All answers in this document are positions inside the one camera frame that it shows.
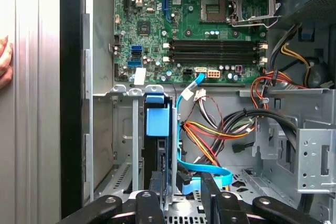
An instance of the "cable tie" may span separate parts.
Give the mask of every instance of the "cable tie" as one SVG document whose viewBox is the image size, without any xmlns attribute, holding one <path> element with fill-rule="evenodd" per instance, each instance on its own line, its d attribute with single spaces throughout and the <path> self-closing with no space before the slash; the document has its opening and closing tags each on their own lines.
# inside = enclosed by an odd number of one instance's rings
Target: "cable tie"
<svg viewBox="0 0 336 224">
<path fill-rule="evenodd" d="M 259 101 L 259 104 L 267 104 L 267 103 L 269 103 L 269 98 L 262 98 L 262 99 L 260 99 L 260 101 Z"/>
<path fill-rule="evenodd" d="M 272 79 L 271 79 L 271 84 L 272 84 L 273 87 L 277 83 L 278 73 L 279 73 L 278 69 L 274 70 L 274 72 L 273 72 L 273 76 L 272 76 Z"/>
<path fill-rule="evenodd" d="M 245 116 L 248 117 L 246 108 L 243 109 L 243 112 L 244 112 Z"/>
</svg>

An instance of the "metal bracket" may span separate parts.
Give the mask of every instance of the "metal bracket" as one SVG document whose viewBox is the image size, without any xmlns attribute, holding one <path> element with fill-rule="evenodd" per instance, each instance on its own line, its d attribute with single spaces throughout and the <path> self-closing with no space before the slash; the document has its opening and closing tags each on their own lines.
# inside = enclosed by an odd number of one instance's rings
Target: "metal bracket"
<svg viewBox="0 0 336 224">
<path fill-rule="evenodd" d="M 336 130 L 299 129 L 297 134 L 297 187 L 300 193 L 336 191 Z"/>
<path fill-rule="evenodd" d="M 281 133 L 279 127 L 279 124 L 272 119 L 256 119 L 256 141 L 252 147 L 253 157 L 256 156 L 259 148 L 261 159 L 278 159 L 279 134 Z M 270 136 L 269 130 L 273 130 L 273 137 Z"/>
</svg>

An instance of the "white label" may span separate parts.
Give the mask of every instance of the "white label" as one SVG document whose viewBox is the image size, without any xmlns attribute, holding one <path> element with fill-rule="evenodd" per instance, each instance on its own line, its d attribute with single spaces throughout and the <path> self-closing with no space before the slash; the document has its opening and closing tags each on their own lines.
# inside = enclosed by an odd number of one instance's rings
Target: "white label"
<svg viewBox="0 0 336 224">
<path fill-rule="evenodd" d="M 134 85 L 144 85 L 146 79 L 146 69 L 145 68 L 136 68 Z"/>
<path fill-rule="evenodd" d="M 162 3 L 158 3 L 156 5 L 156 10 L 162 10 Z"/>
<path fill-rule="evenodd" d="M 196 91 L 195 97 L 194 97 L 194 102 L 197 101 L 199 98 L 201 98 L 203 101 L 205 101 L 205 96 L 206 96 L 206 90 L 205 89 L 200 89 Z"/>
<path fill-rule="evenodd" d="M 192 91 L 190 91 L 190 89 L 188 89 L 188 88 L 186 88 L 185 90 L 183 90 L 183 92 L 181 93 L 181 96 L 186 101 L 189 100 L 193 95 L 194 95 L 194 93 Z"/>
</svg>

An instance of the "gray side panel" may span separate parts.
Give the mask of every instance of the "gray side panel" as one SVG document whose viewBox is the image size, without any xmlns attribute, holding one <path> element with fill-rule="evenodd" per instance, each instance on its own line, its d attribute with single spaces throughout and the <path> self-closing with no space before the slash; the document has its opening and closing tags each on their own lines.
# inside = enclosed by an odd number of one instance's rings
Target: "gray side panel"
<svg viewBox="0 0 336 224">
<path fill-rule="evenodd" d="M 0 223 L 60 218 L 59 0 L 5 0 L 14 79 L 0 91 Z"/>
</svg>

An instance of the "finger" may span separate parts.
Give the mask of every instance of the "finger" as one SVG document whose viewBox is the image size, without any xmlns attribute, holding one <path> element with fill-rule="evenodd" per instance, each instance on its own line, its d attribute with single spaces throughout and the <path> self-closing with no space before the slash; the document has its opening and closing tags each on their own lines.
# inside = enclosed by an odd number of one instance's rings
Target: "finger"
<svg viewBox="0 0 336 224">
<path fill-rule="evenodd" d="M 0 56 L 0 76 L 2 76 L 12 60 L 12 50 L 13 45 L 11 43 L 7 43 L 3 54 Z"/>
<path fill-rule="evenodd" d="M 0 89 L 6 86 L 13 78 L 13 69 L 8 67 L 7 71 L 0 77 Z"/>
<path fill-rule="evenodd" d="M 7 45 L 7 42 L 8 42 L 8 36 L 6 36 L 3 39 L 0 39 L 0 56 L 4 52 L 4 49 L 5 49 L 6 45 Z"/>
</svg>

